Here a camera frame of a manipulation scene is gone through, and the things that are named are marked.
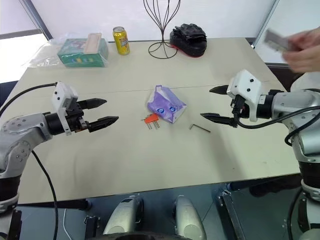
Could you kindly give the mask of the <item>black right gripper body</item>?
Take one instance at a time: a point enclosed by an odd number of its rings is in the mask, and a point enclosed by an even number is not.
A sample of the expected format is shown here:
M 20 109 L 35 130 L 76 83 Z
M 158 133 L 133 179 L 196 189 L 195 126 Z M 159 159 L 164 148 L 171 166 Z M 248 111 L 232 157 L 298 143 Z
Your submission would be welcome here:
M 235 98 L 231 101 L 231 108 L 232 108 L 232 119 L 239 119 L 239 118 L 244 118 L 248 119 L 250 116 L 250 108 L 249 106 L 245 103 L 245 98 L 237 94 Z

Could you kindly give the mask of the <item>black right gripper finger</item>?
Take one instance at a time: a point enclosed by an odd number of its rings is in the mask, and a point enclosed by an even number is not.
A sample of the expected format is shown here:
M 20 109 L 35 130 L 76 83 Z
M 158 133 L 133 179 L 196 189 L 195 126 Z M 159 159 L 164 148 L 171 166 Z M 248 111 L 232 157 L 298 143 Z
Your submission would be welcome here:
M 219 85 L 209 90 L 210 93 L 227 95 L 228 85 Z
M 217 113 L 201 113 L 200 115 L 205 119 L 217 124 L 228 125 L 233 128 L 238 127 L 238 123 L 234 117 L 220 116 Z

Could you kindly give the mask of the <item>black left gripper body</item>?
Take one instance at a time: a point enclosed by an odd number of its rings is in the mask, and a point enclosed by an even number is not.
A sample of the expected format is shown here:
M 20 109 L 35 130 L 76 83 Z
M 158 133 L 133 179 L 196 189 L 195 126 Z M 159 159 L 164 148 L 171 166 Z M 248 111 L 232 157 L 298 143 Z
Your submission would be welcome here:
M 71 132 L 80 132 L 88 129 L 87 122 L 83 119 L 84 111 L 88 109 L 88 100 L 72 100 L 66 109 L 66 120 Z

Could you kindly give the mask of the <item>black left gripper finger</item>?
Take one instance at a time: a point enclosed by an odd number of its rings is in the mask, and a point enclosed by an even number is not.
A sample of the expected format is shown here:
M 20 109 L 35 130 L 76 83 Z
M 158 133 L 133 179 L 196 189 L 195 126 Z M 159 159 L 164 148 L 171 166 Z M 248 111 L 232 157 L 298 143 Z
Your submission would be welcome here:
M 114 124 L 119 119 L 118 116 L 106 116 L 94 122 L 87 122 L 87 129 L 90 133 L 104 129 Z
M 102 98 L 90 98 L 78 102 L 78 106 L 81 110 L 90 110 L 98 108 L 99 106 L 107 103 L 107 100 Z

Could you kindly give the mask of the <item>person's bare hand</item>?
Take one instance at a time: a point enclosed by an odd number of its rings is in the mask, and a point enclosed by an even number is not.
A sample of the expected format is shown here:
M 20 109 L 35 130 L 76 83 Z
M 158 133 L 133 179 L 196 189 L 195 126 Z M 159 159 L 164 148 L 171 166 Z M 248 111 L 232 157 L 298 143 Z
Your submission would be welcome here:
M 283 52 L 282 57 L 295 73 L 320 71 L 320 27 L 289 36 L 298 51 Z

